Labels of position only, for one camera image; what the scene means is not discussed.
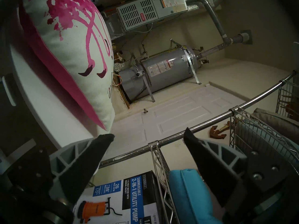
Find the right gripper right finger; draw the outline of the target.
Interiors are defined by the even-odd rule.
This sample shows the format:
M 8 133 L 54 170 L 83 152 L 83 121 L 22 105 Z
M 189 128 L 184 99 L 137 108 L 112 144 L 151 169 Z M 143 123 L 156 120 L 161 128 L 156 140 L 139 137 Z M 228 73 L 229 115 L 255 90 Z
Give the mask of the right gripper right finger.
M 257 217 L 276 203 L 288 168 L 280 157 L 258 151 L 247 155 L 236 149 L 200 140 L 186 128 L 183 141 L 200 175 L 229 217 Z

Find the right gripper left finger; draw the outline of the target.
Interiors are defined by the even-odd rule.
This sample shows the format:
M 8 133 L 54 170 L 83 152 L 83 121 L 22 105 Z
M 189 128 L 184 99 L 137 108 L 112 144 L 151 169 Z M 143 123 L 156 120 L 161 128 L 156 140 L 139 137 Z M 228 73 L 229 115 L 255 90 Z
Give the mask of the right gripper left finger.
M 34 147 L 12 165 L 8 178 L 26 198 L 39 202 L 62 198 L 74 205 L 114 138 L 113 134 L 99 135 L 50 156 L 45 148 Z

